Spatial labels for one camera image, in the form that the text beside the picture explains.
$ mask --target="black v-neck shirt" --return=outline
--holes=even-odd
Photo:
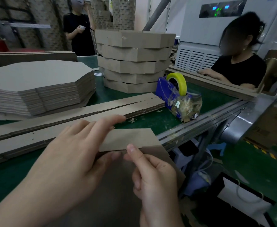
[[[85,26],[83,33],[78,33],[71,41],[72,51],[77,56],[93,56],[95,55],[92,36],[90,33],[90,22],[88,15],[80,16],[73,13],[64,15],[63,18],[64,32],[72,33],[79,25]]]
[[[257,88],[267,69],[263,59],[254,54],[245,61],[231,64],[231,58],[232,56],[221,56],[211,69],[222,74],[232,84],[253,84]]]

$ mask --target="right hand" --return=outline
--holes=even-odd
[[[76,28],[77,33],[83,33],[84,29],[81,29],[81,25]]]
[[[176,172],[173,167],[152,155],[144,155],[133,144],[127,146],[124,159],[136,165],[132,180],[133,192],[142,200],[140,227],[184,226],[178,206]]]

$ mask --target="ear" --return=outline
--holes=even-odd
[[[253,40],[253,35],[248,35],[244,41],[244,45],[248,46],[252,40]]]

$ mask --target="green table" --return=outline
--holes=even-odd
[[[80,62],[85,63],[91,68],[97,67],[96,57],[78,57]],[[91,97],[89,105],[108,102],[116,99],[123,99],[139,94],[126,94],[104,87],[103,77],[97,76],[96,93]],[[194,84],[187,83],[188,91],[197,91],[202,94],[203,106],[201,113],[204,114],[212,109],[228,103],[235,98],[215,92]],[[163,133],[179,124],[181,122],[167,109],[163,108],[160,112],[151,112],[135,118],[135,122],[124,122],[116,126],[117,129],[131,129],[131,128],[151,128],[155,135]],[[13,121],[0,121],[0,125]],[[0,201],[10,193],[26,176],[27,172],[42,153],[43,149],[10,159],[0,164]]]

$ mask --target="neck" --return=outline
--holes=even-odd
[[[72,10],[72,13],[73,13],[74,15],[78,15],[78,16],[80,16],[80,15],[81,15],[81,13],[76,12],[76,11],[74,11],[74,10]]]
[[[242,53],[240,53],[238,55],[233,55],[232,56],[232,62],[233,63],[239,63],[239,62],[242,62],[242,61],[245,61],[245,60],[249,59],[251,56],[253,56],[252,49],[247,48],[244,51],[242,51]]]

